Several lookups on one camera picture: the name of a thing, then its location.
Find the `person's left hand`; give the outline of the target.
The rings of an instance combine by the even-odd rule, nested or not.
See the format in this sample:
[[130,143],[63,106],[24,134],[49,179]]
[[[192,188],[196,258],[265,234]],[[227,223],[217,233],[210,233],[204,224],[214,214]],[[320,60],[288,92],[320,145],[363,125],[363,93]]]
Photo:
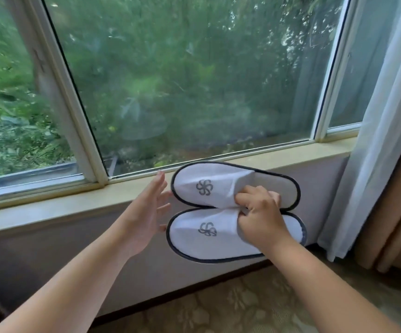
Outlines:
[[142,252],[154,236],[148,236],[145,234],[142,226],[141,194],[145,189],[142,190],[142,192],[130,203],[127,209],[119,217],[122,226],[122,233],[126,241],[126,252],[128,257],[135,256]]

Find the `person's right hand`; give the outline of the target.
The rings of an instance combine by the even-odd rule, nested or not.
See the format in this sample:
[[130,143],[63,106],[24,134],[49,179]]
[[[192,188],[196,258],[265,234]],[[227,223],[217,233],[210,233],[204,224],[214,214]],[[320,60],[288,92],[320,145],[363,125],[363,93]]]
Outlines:
[[292,239],[281,215],[278,193],[246,185],[235,196],[235,202],[248,210],[238,217],[245,240],[264,255],[270,256],[279,244]]

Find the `white slipper with dark trim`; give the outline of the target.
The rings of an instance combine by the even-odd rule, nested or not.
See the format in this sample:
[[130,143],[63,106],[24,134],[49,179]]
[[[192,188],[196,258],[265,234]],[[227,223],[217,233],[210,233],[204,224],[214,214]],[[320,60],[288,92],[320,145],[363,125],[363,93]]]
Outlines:
[[243,236],[237,208],[194,208],[174,215],[166,227],[170,248],[202,264],[219,264],[263,257]]
[[179,168],[172,177],[176,199],[198,208],[238,208],[235,195],[245,186],[262,186],[281,196],[280,209],[293,210],[301,199],[298,182],[284,174],[226,162],[200,161]]

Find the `person's left forearm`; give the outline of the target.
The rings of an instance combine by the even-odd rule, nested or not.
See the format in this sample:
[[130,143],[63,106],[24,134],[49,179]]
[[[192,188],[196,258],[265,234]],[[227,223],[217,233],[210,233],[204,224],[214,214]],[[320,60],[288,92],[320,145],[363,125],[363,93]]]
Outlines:
[[86,333],[142,229],[114,224],[0,323],[0,333]]

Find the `person's right forearm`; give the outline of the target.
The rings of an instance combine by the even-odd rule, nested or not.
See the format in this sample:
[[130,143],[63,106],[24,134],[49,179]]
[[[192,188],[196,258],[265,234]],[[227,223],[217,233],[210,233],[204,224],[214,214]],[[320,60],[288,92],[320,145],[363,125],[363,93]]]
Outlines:
[[401,327],[290,237],[261,252],[296,292],[320,333],[401,333]]

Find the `beige window sill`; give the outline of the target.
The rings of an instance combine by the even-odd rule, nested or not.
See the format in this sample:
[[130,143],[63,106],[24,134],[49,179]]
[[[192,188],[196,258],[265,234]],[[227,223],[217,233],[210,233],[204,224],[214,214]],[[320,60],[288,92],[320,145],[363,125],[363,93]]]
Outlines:
[[[355,144],[357,136],[337,136],[324,142],[303,142],[292,146],[277,147],[273,150],[250,152],[226,159],[233,165],[253,167],[261,170],[275,170],[327,157],[347,155]],[[125,208],[152,181],[156,171],[144,175],[127,177],[111,182],[103,188],[85,190],[79,187],[76,194],[56,196],[41,200],[37,197],[31,203],[0,209],[0,237],[18,232],[42,229],[47,226],[70,222]]]

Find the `sheer white curtain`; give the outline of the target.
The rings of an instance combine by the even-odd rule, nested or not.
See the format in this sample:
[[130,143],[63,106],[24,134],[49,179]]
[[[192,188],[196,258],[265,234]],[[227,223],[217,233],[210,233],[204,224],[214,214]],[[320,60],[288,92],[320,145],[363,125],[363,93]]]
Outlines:
[[317,243],[344,258],[386,187],[401,155],[401,14],[353,151]]

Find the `beige drape curtain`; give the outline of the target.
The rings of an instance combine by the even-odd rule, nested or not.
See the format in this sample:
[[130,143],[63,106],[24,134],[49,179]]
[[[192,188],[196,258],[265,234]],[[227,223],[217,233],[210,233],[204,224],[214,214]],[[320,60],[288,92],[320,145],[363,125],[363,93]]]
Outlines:
[[401,269],[401,156],[355,242],[354,258],[380,273]]

